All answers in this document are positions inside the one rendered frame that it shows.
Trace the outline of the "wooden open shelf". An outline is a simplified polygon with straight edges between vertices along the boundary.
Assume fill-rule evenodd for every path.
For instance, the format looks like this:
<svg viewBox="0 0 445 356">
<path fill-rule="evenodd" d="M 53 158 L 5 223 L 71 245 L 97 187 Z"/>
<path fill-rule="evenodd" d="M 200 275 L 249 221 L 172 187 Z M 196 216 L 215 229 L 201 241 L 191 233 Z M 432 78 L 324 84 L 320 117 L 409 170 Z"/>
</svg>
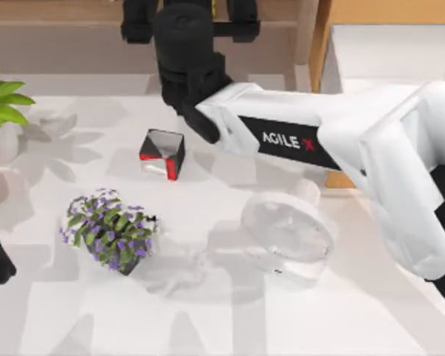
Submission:
<svg viewBox="0 0 445 356">
<path fill-rule="evenodd" d="M 304 65 L 317 0 L 257 0 L 262 20 L 252 43 L 217 39 L 234 73 L 275 73 Z M 0 0 L 0 67 L 21 74 L 155 73 L 150 44 L 127 44 L 119 0 Z"/>
</svg>

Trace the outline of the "black red white square cup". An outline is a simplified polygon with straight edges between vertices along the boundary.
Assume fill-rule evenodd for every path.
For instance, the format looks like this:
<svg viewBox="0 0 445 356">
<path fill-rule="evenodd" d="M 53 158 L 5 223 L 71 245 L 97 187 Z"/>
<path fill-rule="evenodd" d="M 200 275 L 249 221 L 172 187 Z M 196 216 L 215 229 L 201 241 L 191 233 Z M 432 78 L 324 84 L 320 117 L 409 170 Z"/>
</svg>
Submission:
<svg viewBox="0 0 445 356">
<path fill-rule="evenodd" d="M 167 180 L 176 181 L 185 159 L 185 137 L 182 133 L 151 128 L 139 151 L 142 166 L 161 172 Z"/>
</svg>

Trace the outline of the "green plant in white pot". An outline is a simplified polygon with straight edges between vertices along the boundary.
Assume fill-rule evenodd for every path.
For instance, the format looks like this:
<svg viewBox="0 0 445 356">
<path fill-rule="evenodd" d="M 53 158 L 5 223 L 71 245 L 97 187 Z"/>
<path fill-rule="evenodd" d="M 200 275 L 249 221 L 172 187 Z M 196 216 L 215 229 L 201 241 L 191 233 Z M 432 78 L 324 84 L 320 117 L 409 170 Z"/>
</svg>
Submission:
<svg viewBox="0 0 445 356">
<path fill-rule="evenodd" d="M 18 106 L 31 106 L 36 102 L 19 89 L 24 86 L 20 81 L 0 80 L 0 165 L 12 161 L 19 152 L 18 127 L 27 125 L 25 115 Z"/>
</svg>

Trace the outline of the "purple flower plant dark pot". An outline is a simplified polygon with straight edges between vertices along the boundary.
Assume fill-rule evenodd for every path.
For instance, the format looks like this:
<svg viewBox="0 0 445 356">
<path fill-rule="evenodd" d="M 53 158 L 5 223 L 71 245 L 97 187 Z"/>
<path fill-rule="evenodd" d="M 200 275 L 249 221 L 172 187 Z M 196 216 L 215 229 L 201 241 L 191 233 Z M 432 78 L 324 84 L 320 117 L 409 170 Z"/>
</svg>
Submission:
<svg viewBox="0 0 445 356">
<path fill-rule="evenodd" d="M 124 276 L 151 257 L 158 233 L 157 216 L 140 205 L 124 203 L 110 188 L 71 200 L 59 228 L 64 243 L 84 245 L 95 261 Z"/>
</svg>

